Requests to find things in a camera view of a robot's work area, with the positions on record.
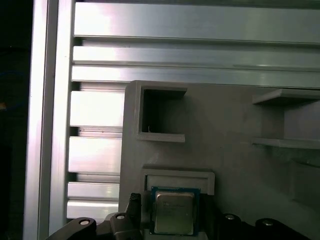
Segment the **gray plastic panel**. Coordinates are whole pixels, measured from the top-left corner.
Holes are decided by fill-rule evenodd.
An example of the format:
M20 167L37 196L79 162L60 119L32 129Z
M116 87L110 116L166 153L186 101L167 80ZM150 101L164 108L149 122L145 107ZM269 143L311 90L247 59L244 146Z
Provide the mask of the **gray plastic panel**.
M145 165L205 168L215 173L214 199L222 212L234 213L249 224L274 218L310 239L318 239L320 212L302 203L302 198L302 202L293 201L292 165L296 163L291 151L295 149L273 151L252 145L253 138L284 136L284 108L252 104L252 96L262 96L274 88L188 84L185 96L177 103L180 107L168 109L171 127L184 129L185 143L137 140L135 102L139 89L178 85L135 81L126 88L119 210L125 209L130 193L140 190L138 175ZM154 181L158 184L165 178ZM314 188L305 190L317 196Z

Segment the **screw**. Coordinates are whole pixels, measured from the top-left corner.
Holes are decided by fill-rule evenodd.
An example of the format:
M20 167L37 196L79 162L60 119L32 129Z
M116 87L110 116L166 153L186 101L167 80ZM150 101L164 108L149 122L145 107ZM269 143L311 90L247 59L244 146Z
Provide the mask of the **screw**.
M263 222L262 222L264 225L266 225L266 226L272 226L274 223L272 222L272 221L270 221L270 220L264 220Z
M88 220L82 220L82 221L80 222L80 225L87 225L88 223L90 223L90 221L88 221Z
M235 219L235 216L231 215L231 214L228 214L225 216L226 219L228 220L234 220Z

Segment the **processor chip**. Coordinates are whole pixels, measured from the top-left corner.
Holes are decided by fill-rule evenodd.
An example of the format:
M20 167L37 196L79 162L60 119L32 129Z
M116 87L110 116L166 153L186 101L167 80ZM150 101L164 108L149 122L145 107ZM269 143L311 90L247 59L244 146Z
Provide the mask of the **processor chip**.
M199 189L153 187L152 234L194 235Z

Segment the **metal frame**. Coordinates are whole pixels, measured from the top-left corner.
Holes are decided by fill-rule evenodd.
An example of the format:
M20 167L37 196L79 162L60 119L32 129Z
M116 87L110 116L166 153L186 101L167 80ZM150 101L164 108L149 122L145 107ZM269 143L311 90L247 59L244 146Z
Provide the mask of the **metal frame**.
M54 83L49 235L67 223L74 0L59 0Z
M100 183L102 188L119 184L120 153L113 151L120 145L123 104L113 96L123 94L128 82L320 88L320 67L315 64L319 13L35 0L23 239L44 239L61 228L67 216L78 217L73 214L81 208L92 212L88 217L107 212L108 206L116 208L117 201L108 196L95 201L80 194L74 199L67 191L69 181ZM74 38L81 44L74 46ZM72 84L79 86L73 93ZM90 103L86 106L92 116L80 114L84 103ZM71 139L70 128L78 128ZM94 138L104 139L96 146L103 150L95 154L90 151ZM83 151L88 150L88 159L96 166L110 164L112 172L74 168L77 140L87 141ZM110 158L105 164L107 149ZM68 172L76 179L68 179ZM114 196L118 188L110 189Z
M48 236L58 1L33 6L23 240Z

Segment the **dark background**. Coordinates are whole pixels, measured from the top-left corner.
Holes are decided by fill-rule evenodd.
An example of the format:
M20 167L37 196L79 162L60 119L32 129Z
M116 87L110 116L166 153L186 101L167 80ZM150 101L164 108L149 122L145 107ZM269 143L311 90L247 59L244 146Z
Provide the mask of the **dark background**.
M23 236L32 0L0 4L0 162L3 221L1 239Z

